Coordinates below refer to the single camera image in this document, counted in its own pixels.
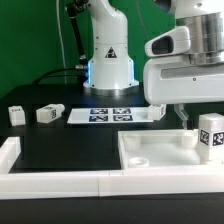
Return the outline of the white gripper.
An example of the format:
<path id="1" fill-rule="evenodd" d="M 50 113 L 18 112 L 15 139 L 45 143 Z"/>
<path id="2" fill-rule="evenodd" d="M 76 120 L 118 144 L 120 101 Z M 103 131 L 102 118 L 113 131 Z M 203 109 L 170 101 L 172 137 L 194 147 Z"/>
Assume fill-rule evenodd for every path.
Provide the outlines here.
<path id="1" fill-rule="evenodd" d="M 188 129 L 189 115 L 181 103 L 224 101 L 224 64 L 190 63 L 190 33 L 176 27 L 145 44 L 149 57 L 143 70 L 145 99 L 150 104 L 175 104 L 174 111 Z"/>

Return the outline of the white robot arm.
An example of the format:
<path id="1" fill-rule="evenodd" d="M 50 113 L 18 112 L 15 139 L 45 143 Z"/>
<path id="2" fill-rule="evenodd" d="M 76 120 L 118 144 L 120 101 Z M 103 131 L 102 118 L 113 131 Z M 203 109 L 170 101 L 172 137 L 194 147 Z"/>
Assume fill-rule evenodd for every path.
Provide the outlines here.
<path id="1" fill-rule="evenodd" d="M 175 27 L 145 44 L 144 96 L 151 105 L 172 104 L 187 121 L 186 104 L 224 101 L 224 0 L 152 1 L 175 15 Z M 84 90 L 116 96 L 137 89 L 126 16 L 108 0 L 73 0 L 66 10 L 72 22 L 84 10 L 91 15 L 94 53 L 81 54 L 78 66 L 87 73 Z"/>

